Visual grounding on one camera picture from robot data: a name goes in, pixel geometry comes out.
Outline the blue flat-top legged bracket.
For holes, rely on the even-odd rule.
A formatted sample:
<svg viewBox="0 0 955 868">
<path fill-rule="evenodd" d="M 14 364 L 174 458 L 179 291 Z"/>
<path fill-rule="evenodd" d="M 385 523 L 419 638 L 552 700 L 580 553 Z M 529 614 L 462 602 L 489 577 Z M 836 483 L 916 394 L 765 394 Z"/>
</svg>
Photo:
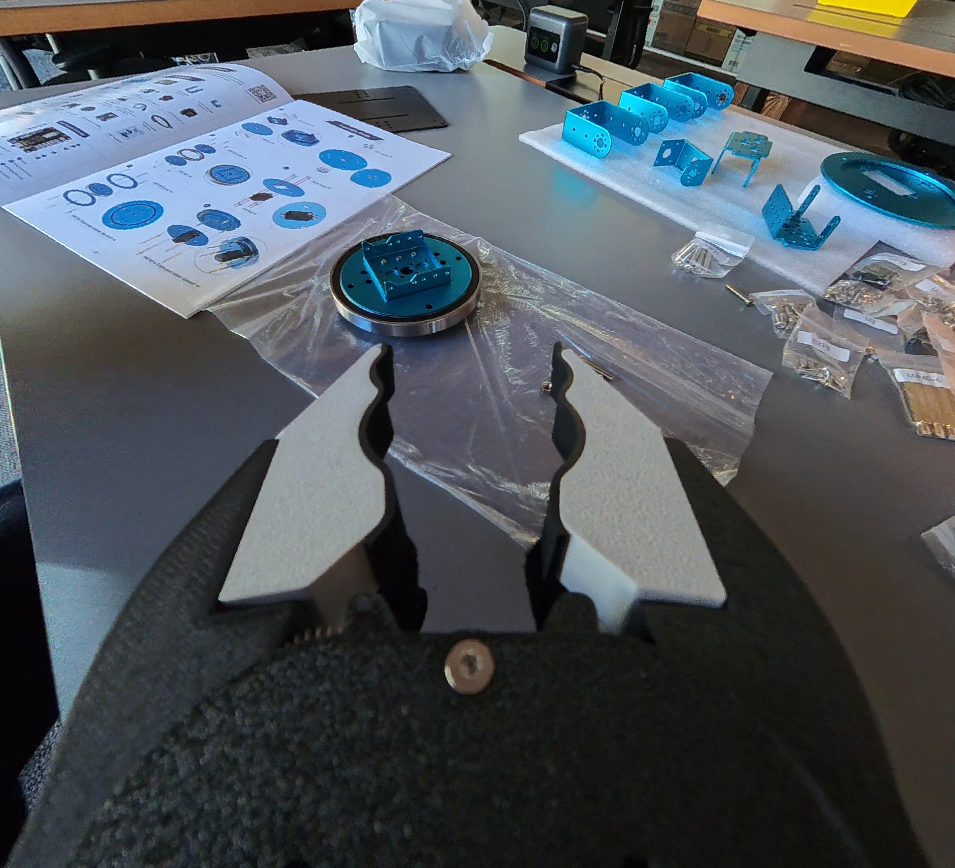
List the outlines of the blue flat-top legged bracket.
<svg viewBox="0 0 955 868">
<path fill-rule="evenodd" d="M 732 154 L 735 158 L 746 159 L 751 164 L 751 169 L 743 182 L 743 187 L 750 184 L 753 176 L 758 170 L 761 161 L 768 158 L 772 147 L 772 141 L 765 134 L 758 134 L 750 131 L 737 131 L 729 135 L 723 149 L 712 165 L 711 173 L 715 174 L 719 164 L 725 154 Z"/>
</svg>

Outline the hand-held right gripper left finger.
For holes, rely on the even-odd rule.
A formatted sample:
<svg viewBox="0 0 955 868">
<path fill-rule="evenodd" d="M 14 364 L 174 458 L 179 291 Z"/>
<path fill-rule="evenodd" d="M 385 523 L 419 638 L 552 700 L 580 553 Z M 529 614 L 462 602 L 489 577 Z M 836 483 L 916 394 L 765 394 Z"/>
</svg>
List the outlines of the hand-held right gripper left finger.
<svg viewBox="0 0 955 868">
<path fill-rule="evenodd" d="M 385 350 L 372 346 L 278 435 L 222 604 L 303 600 L 339 632 L 352 596 L 378 589 L 364 542 L 385 516 L 386 481 L 359 431 Z"/>
</svg>

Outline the blue square servo bracket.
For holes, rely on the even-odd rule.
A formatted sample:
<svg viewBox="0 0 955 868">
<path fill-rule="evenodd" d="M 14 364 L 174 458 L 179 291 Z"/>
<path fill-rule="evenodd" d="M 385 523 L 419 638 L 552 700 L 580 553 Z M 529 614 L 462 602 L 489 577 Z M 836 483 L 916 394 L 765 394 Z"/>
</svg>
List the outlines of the blue square servo bracket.
<svg viewBox="0 0 955 868">
<path fill-rule="evenodd" d="M 673 167 L 679 172 L 681 185 L 697 187 L 710 173 L 713 159 L 686 139 L 673 138 L 662 141 L 653 166 Z"/>
</svg>

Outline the scattered small screws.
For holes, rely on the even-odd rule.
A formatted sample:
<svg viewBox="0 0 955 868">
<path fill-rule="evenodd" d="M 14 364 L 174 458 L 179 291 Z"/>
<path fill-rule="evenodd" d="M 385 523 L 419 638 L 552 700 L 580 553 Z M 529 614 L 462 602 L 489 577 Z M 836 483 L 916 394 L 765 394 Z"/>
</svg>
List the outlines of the scattered small screws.
<svg viewBox="0 0 955 868">
<path fill-rule="evenodd" d="M 581 360 L 583 360 L 583 361 L 591 368 L 591 370 L 592 370 L 594 373 L 597 373 L 597 374 L 598 374 L 599 376 L 601 376 L 605 381 L 607 381 L 607 382 L 613 382 L 613 381 L 615 381 L 615 380 L 618 379 L 618 377 L 617 377 L 616 374 L 614 374 L 614 373 L 612 373 L 611 371 L 609 371 L 606 367 L 604 367 L 604 366 L 601 365 L 599 362 L 597 362 L 596 359 L 594 359 L 594 358 L 592 358 L 592 357 L 588 357 L 587 355 L 583 355 L 583 354 L 582 354 L 582 355 L 579 354 L 579 357 L 580 357 Z M 551 380 L 551 376 L 553 376 L 554 367 L 555 367 L 555 365 L 552 364 L 550 375 L 549 375 L 548 378 L 547 378 L 546 380 L 544 380 L 544 381 L 542 382 L 542 384 L 540 385 L 540 391 L 541 391 L 542 394 L 550 395 L 550 394 L 552 393 L 552 390 L 553 390 L 553 382 L 552 382 L 552 380 Z"/>
</svg>

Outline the white foam sheet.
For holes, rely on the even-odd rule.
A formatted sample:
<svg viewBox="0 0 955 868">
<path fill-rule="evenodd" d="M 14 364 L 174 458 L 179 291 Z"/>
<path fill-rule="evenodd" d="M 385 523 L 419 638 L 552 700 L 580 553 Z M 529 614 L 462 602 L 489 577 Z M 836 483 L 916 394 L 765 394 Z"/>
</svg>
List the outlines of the white foam sheet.
<svg viewBox="0 0 955 868">
<path fill-rule="evenodd" d="M 612 149 L 606 158 L 594 158 L 564 141 L 563 126 L 555 124 L 520 134 L 519 140 L 554 158 L 591 180 L 621 193 L 686 228 L 734 229 L 753 236 L 749 258 L 798 286 L 821 292 L 881 242 L 926 265 L 948 268 L 954 260 L 952 230 L 934 230 L 883 216 L 834 190 L 820 174 L 820 163 L 829 155 L 852 147 L 781 125 L 746 111 L 709 111 L 686 123 L 671 123 L 662 134 L 651 134 L 640 146 Z M 748 186 L 746 160 L 726 155 L 716 173 L 698 187 L 681 185 L 676 168 L 654 167 L 661 142 L 685 138 L 715 158 L 727 137 L 736 131 L 765 134 L 771 140 L 770 156 L 762 160 Z M 773 188 L 781 184 L 793 204 L 811 188 L 820 192 L 807 211 L 815 229 L 834 216 L 841 223 L 818 251 L 788 248 L 774 241 L 761 208 Z"/>
</svg>

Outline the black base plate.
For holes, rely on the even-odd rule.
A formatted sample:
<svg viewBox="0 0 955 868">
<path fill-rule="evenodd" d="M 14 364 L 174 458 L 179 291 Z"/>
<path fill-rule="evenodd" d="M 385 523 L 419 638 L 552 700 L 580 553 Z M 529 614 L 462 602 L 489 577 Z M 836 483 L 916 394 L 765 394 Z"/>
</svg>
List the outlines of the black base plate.
<svg viewBox="0 0 955 868">
<path fill-rule="evenodd" d="M 446 119 L 412 86 L 292 94 L 381 130 L 402 134 L 443 129 Z"/>
</svg>

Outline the white plastic bag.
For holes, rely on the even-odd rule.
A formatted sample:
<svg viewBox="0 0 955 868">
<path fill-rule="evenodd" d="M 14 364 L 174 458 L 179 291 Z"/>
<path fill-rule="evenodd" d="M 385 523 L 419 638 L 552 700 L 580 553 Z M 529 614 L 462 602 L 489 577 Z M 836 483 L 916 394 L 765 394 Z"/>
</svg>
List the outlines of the white plastic bag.
<svg viewBox="0 0 955 868">
<path fill-rule="evenodd" d="M 354 11 L 354 50 L 383 71 L 468 71 L 494 34 L 470 0 L 365 0 Z"/>
</svg>

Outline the large blue U bracket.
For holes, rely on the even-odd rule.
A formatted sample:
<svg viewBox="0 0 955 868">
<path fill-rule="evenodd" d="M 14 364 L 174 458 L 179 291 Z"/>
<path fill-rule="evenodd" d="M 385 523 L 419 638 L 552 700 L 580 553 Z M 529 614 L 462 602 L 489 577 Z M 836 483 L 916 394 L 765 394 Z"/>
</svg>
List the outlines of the large blue U bracket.
<svg viewBox="0 0 955 868">
<path fill-rule="evenodd" d="M 665 86 L 645 83 L 623 91 L 618 106 L 641 116 L 648 123 L 651 133 L 660 134 L 671 119 L 677 120 L 677 114 L 672 109 L 679 110 L 681 102 L 676 93 Z"/>
<path fill-rule="evenodd" d="M 709 100 L 703 92 L 670 80 L 659 87 L 657 99 L 669 118 L 681 123 L 699 118 L 709 109 Z"/>
<path fill-rule="evenodd" d="M 650 135 L 650 122 L 639 112 L 605 100 L 567 110 L 563 141 L 594 158 L 606 158 L 614 149 L 637 147 Z"/>
<path fill-rule="evenodd" d="M 693 98 L 696 115 L 703 114 L 704 110 L 725 110 L 734 101 L 733 86 L 699 73 L 671 76 L 664 80 L 664 85 L 677 91 L 690 90 L 701 94 L 704 99 Z"/>
</svg>

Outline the clear bag of long screws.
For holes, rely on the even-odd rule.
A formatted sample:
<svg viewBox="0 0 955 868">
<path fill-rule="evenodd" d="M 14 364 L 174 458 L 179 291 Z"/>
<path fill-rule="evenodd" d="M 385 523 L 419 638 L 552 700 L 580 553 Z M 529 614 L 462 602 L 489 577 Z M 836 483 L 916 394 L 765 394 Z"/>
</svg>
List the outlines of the clear bag of long screws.
<svg viewBox="0 0 955 868">
<path fill-rule="evenodd" d="M 671 262 L 686 273 L 721 279 L 746 258 L 755 240 L 751 235 L 733 230 L 699 231 L 671 255 Z"/>
</svg>

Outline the pile of small screw bags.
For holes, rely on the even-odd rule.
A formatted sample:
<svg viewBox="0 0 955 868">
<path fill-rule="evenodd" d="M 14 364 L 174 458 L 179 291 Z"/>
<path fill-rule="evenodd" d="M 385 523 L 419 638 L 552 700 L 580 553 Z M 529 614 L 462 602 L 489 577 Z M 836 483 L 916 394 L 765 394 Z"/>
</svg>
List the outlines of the pile of small screw bags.
<svg viewBox="0 0 955 868">
<path fill-rule="evenodd" d="M 873 359 L 921 436 L 954 438 L 953 268 L 875 249 L 819 297 L 797 289 L 749 297 L 785 339 L 782 363 L 848 398 Z"/>
</svg>

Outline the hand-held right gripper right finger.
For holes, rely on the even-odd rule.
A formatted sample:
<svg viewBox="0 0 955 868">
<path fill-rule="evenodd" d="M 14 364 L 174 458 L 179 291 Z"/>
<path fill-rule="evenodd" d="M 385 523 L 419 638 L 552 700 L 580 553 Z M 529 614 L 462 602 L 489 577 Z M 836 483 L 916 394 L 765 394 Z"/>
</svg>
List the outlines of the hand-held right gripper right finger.
<svg viewBox="0 0 955 868">
<path fill-rule="evenodd" d="M 727 591 L 658 427 L 561 344 L 551 396 L 563 463 L 526 563 L 538 627 L 564 590 L 588 597 L 611 634 L 644 601 L 722 607 Z"/>
</svg>

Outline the blue disc with mounted bracket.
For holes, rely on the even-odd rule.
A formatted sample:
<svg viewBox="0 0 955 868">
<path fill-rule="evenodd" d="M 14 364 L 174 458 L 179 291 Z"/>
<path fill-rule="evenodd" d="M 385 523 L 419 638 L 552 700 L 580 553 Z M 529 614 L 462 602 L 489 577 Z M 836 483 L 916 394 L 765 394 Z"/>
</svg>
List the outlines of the blue disc with mounted bracket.
<svg viewBox="0 0 955 868">
<path fill-rule="evenodd" d="M 448 329 L 476 307 L 481 269 L 464 248 L 416 229 L 359 242 L 329 274 L 336 307 L 347 321 L 388 336 Z"/>
</svg>

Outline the grey desk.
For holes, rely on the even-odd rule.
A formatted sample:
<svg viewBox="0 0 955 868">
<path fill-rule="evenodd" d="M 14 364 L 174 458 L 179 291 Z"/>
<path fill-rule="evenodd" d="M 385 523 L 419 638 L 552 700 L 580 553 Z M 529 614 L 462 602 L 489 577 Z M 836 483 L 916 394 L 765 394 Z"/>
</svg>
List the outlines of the grey desk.
<svg viewBox="0 0 955 868">
<path fill-rule="evenodd" d="M 566 99 L 487 65 L 384 74 L 349 48 L 252 65 L 295 94 L 412 84 L 448 122 L 413 139 L 452 157 L 401 200 L 773 372 L 728 490 L 841 637 L 926 854 L 953 866 L 953 579 L 921 539 L 953 515 L 953 443 L 912 432 L 876 363 L 849 400 L 782 368 L 764 316 L 672 268 L 684 228 L 519 143 Z M 8 216 L 2 348 L 67 710 L 159 552 L 307 394 L 214 316 L 181 319 Z"/>
</svg>

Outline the clear plastic bag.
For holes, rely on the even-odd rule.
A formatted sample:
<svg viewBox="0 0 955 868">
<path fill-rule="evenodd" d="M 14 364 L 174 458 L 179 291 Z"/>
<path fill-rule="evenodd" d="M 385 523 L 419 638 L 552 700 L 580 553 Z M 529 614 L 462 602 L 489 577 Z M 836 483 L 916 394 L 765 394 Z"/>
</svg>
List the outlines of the clear plastic bag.
<svg viewBox="0 0 955 868">
<path fill-rule="evenodd" d="M 667 436 L 729 483 L 770 372 L 517 258 L 386 195 L 211 307 L 276 370 L 321 394 L 373 341 L 338 313 L 329 274 L 376 233 L 422 228 L 482 271 L 476 310 L 436 335 L 388 338 L 396 390 L 390 453 L 529 546 L 558 466 L 555 408 L 540 391 L 556 342 L 596 359 Z"/>
</svg>

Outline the open assembly manual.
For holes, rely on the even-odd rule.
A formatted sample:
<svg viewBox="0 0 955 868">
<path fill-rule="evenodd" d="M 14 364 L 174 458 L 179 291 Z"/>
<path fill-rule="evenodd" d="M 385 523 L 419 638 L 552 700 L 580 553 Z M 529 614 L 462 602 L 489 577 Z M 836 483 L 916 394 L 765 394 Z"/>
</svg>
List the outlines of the open assembly manual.
<svg viewBox="0 0 955 868">
<path fill-rule="evenodd" d="M 251 67 L 184 66 L 3 109 L 1 200 L 190 317 L 449 157 Z"/>
</svg>

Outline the large blue flange plate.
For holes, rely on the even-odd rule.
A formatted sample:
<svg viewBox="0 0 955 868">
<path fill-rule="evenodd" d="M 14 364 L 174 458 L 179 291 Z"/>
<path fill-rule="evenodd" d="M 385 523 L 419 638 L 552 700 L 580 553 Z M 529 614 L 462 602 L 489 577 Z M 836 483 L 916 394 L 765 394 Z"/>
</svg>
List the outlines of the large blue flange plate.
<svg viewBox="0 0 955 868">
<path fill-rule="evenodd" d="M 954 228 L 954 186 L 925 169 L 867 153 L 836 153 L 820 164 L 837 191 L 889 217 Z"/>
</svg>

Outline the small blue U bracket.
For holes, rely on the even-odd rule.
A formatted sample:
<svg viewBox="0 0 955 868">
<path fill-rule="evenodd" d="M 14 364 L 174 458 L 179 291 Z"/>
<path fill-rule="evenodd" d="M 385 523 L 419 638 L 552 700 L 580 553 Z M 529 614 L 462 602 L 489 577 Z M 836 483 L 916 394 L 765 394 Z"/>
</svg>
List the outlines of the small blue U bracket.
<svg viewBox="0 0 955 868">
<path fill-rule="evenodd" d="M 830 238 L 841 223 L 841 216 L 831 217 L 821 231 L 815 229 L 805 217 L 805 212 L 819 191 L 820 185 L 813 185 L 801 204 L 794 207 L 781 183 L 773 188 L 762 207 L 762 216 L 776 241 L 794 249 L 818 251 Z"/>
</svg>

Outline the black label printer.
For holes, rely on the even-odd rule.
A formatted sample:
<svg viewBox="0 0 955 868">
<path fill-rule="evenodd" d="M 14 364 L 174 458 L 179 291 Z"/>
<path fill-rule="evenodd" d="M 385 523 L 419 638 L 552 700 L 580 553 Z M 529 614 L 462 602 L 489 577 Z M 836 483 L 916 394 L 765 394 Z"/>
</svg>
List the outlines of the black label printer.
<svg viewBox="0 0 955 868">
<path fill-rule="evenodd" d="M 586 13 L 557 5 L 531 8 L 527 18 L 525 64 L 558 78 L 575 74 L 588 30 Z"/>
</svg>

